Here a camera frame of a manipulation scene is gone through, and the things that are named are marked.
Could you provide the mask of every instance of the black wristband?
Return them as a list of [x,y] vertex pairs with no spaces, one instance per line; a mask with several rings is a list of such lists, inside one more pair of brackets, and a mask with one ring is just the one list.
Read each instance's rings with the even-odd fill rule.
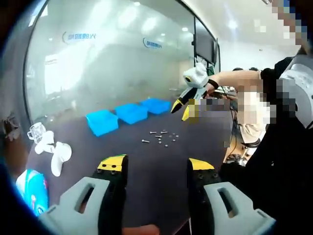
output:
[[207,83],[210,83],[214,87],[215,90],[219,87],[217,82],[213,81],[212,79],[209,79],[209,81]]

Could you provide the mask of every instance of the wall logo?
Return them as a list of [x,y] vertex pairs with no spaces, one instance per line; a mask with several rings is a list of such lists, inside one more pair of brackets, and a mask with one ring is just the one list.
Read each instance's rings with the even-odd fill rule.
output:
[[149,41],[146,38],[143,38],[143,44],[146,48],[154,48],[154,49],[161,49],[162,45],[158,44],[158,43],[154,43],[152,41]]
[[69,44],[71,42],[84,41],[96,39],[96,33],[67,33],[64,32],[62,39],[63,42]]

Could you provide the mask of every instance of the glass partition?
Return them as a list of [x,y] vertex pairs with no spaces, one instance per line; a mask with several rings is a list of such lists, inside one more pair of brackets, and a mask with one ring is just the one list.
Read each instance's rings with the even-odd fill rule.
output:
[[25,65],[32,121],[170,100],[193,66],[194,17],[175,0],[155,2],[50,0]]

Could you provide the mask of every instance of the white wall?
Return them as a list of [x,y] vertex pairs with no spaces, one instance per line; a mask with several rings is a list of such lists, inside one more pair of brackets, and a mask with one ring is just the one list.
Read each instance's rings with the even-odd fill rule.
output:
[[232,71],[240,67],[248,70],[274,68],[274,65],[288,56],[295,56],[300,46],[270,46],[248,43],[219,41],[221,49],[221,71]]

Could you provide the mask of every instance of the table surface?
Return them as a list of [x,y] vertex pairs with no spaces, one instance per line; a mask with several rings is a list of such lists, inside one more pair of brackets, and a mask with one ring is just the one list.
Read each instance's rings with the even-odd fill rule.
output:
[[[134,125],[119,120],[119,129],[96,137],[84,117],[55,126],[55,142],[68,143],[70,160],[63,164],[60,177],[51,173],[52,154],[37,155],[34,146],[27,168],[43,173],[48,182],[49,204],[58,204],[62,193],[81,178],[91,176],[99,163],[110,156],[129,155],[127,198],[123,226],[154,223],[162,234],[172,234],[189,217],[186,187],[188,158],[196,158],[219,168],[229,146],[231,115],[229,111],[205,112],[197,121],[181,121],[184,108],[175,114],[149,114]],[[162,144],[150,131],[169,133]],[[178,135],[172,142],[169,134]]]

